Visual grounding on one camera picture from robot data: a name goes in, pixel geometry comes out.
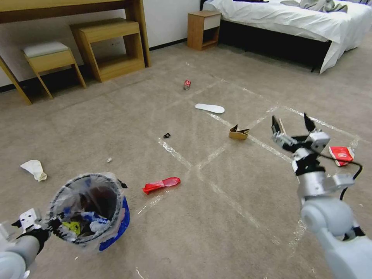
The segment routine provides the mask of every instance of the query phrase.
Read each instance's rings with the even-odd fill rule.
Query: gray blanket
[[[318,12],[348,12],[348,6],[336,4],[333,0],[301,0],[300,3],[294,0],[287,0],[280,2],[287,6],[300,7],[306,10],[314,10]]]

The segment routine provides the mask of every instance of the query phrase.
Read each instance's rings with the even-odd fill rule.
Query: wooden desk
[[[119,9],[125,9],[125,15],[128,20],[138,22],[145,65],[151,67],[143,0],[0,0],[0,23]],[[30,105],[30,99],[24,93],[17,78],[1,56],[0,67],[13,82],[26,103]]]

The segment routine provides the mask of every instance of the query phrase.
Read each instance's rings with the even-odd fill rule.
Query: shoe insole
[[[217,106],[217,105],[196,104],[195,108],[196,109],[207,110],[207,111],[214,112],[214,113],[224,113],[225,112],[225,108],[223,108],[221,106]]]

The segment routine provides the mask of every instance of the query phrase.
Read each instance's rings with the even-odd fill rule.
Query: black cable
[[[314,149],[312,149],[312,148],[311,148],[310,150],[313,151],[314,153],[318,154],[319,156],[324,157],[324,158],[327,158],[327,159],[330,159],[330,160],[339,161],[339,162],[344,162],[344,163],[349,163],[349,164],[352,164],[352,165],[357,165],[357,166],[359,166],[358,171],[357,171],[357,172],[354,174],[354,176],[353,176],[353,179],[354,179],[354,180],[358,177],[358,175],[359,175],[359,174],[362,172],[362,170],[363,170],[363,166],[362,166],[361,164],[357,163],[357,162],[354,162],[354,161],[350,162],[350,161],[347,161],[347,160],[336,159],[336,158],[333,158],[333,157],[331,157],[331,156],[323,155],[323,154],[319,153],[318,151],[316,151],[316,150],[314,150]],[[346,192],[347,189],[348,189],[348,188],[346,187],[344,190],[342,190],[341,195],[340,195],[340,200],[343,200],[344,195],[345,195],[345,192]]]

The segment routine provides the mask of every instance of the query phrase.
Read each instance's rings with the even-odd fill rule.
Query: white cushion
[[[43,56],[46,54],[62,52],[68,50],[69,48],[65,46],[63,43],[54,41],[48,43],[41,43],[38,45],[33,45],[26,47],[23,51],[27,55],[28,58]]]

